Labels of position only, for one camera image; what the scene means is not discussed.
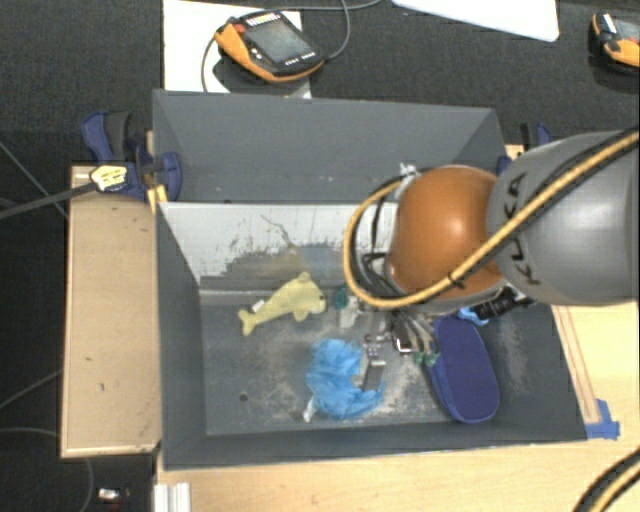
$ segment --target blue tape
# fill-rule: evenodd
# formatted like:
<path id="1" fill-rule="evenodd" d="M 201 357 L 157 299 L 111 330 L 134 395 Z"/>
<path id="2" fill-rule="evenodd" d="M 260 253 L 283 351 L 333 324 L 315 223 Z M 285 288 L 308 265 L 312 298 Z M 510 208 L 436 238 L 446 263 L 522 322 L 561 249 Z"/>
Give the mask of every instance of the blue tape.
<path id="1" fill-rule="evenodd" d="M 602 421 L 585 425 L 589 439 L 611 439 L 615 441 L 620 437 L 620 422 L 611 419 L 609 406 L 604 400 L 596 399 Z"/>

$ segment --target black carpet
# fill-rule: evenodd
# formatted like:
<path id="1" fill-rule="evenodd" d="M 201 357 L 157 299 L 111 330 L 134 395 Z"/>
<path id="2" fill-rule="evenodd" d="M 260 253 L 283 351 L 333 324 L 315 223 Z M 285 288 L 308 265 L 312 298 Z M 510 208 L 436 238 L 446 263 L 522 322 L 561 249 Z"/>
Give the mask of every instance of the black carpet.
<path id="1" fill-rule="evenodd" d="M 150 91 L 162 86 L 161 0 L 2 4 L 0 140 L 45 188 L 58 192 L 67 186 L 72 162 L 89 156 L 79 132 L 88 113 L 128 110 L 132 130 L 151 126 Z M 610 4 L 640 18 L 635 0 Z M 557 137 L 625 128 L 638 122 L 638 80 L 590 61 L 586 30 L 597 8 L 596 1 L 559 2 L 562 35 L 550 44 L 417 14 L 386 0 L 352 14 L 349 46 L 312 78 L 312 92 L 489 106 L 512 143 L 520 141 L 522 121 L 543 122 Z M 339 12 L 305 13 L 304 25 L 329 51 L 343 40 Z M 0 154 L 0 198 L 39 197 Z M 0 222 L 0 403 L 62 365 L 65 230 L 53 208 Z M 0 429 L 57 431 L 59 391 L 54 381 L 0 410 Z M 81 461 L 59 462 L 56 446 L 54 438 L 35 432 L 0 433 L 3 512 L 80 508 L 87 469 Z M 94 466 L 95 488 L 128 490 L 121 511 L 147 509 L 150 457 L 104 458 Z M 88 510 L 106 509 L 93 498 Z"/>

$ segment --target yellow toy fish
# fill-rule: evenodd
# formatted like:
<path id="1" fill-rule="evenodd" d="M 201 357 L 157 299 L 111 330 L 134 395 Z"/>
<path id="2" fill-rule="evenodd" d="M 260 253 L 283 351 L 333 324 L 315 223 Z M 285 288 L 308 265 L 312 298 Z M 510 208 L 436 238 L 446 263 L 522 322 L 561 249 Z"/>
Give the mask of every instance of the yellow toy fish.
<path id="1" fill-rule="evenodd" d="M 256 325 L 293 313 L 293 318 L 302 322 L 309 313 L 319 314 L 327 307 L 322 291 L 311 280 L 308 272 L 302 272 L 277 290 L 256 313 L 241 309 L 238 318 L 242 320 L 242 334 L 249 336 Z"/>

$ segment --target small green object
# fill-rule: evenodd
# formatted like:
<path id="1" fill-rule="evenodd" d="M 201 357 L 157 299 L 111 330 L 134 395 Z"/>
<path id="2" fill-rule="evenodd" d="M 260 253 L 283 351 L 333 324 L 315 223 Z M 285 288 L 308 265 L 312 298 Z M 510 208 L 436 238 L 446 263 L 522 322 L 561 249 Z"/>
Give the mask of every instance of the small green object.
<path id="1" fill-rule="evenodd" d="M 436 364 L 438 357 L 440 357 L 439 352 L 430 352 L 429 354 L 424 354 L 424 364 L 426 364 L 427 367 L 431 368 L 434 364 Z"/>
<path id="2" fill-rule="evenodd" d="M 335 308 L 340 311 L 347 307 L 347 285 L 342 285 L 342 287 L 336 292 L 333 297 L 333 305 Z"/>

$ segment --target white paper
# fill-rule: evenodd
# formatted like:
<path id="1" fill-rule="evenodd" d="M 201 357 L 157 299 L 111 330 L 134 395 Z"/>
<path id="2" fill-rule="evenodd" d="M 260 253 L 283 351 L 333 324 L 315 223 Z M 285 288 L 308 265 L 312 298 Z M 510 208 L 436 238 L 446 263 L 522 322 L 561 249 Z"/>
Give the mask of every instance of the white paper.
<path id="1" fill-rule="evenodd" d="M 552 42 L 560 35 L 555 0 L 393 0 L 393 3 L 542 41 Z"/>

